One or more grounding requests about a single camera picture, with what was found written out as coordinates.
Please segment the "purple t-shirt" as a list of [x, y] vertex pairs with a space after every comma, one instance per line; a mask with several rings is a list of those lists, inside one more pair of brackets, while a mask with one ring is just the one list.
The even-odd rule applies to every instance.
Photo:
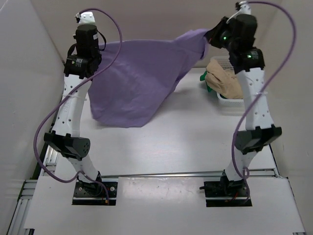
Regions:
[[92, 118], [104, 126], [142, 127], [183, 77], [207, 54], [207, 29], [173, 40], [129, 40], [107, 44], [103, 69], [89, 89]]

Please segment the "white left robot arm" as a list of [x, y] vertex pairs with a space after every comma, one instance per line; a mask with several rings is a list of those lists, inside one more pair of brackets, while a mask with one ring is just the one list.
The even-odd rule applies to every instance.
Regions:
[[64, 69], [63, 97], [66, 101], [59, 108], [51, 133], [44, 141], [73, 165], [76, 178], [86, 184], [86, 191], [97, 196], [102, 192], [98, 181], [99, 172], [89, 157], [90, 140], [80, 136], [80, 121], [87, 92], [91, 86], [88, 78], [95, 74], [101, 63], [98, 30], [92, 12], [76, 15], [78, 26], [74, 34], [76, 41], [67, 53]]

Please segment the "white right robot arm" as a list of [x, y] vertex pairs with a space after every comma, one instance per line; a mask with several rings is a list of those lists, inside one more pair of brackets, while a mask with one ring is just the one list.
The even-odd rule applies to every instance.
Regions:
[[264, 92], [263, 53], [253, 45], [256, 17], [251, 14], [247, 1], [236, 3], [236, 10], [233, 16], [223, 17], [205, 35], [211, 46], [228, 51], [245, 105], [240, 120], [246, 123], [245, 129], [241, 131], [236, 127], [231, 148], [232, 161], [220, 179], [220, 191], [227, 196], [245, 185], [247, 168], [252, 159], [282, 134], [282, 129], [274, 125]]

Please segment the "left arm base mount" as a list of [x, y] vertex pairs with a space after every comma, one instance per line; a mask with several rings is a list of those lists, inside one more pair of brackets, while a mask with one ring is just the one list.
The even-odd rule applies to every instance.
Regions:
[[79, 206], [115, 206], [118, 190], [117, 178], [101, 178], [106, 191], [97, 183], [85, 183], [76, 180], [72, 205]]

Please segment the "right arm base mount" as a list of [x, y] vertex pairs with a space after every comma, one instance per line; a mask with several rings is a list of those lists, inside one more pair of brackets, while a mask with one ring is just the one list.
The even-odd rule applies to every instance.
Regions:
[[208, 208], [252, 207], [243, 179], [229, 181], [226, 176], [222, 176], [219, 181], [205, 181], [199, 190], [204, 192]]

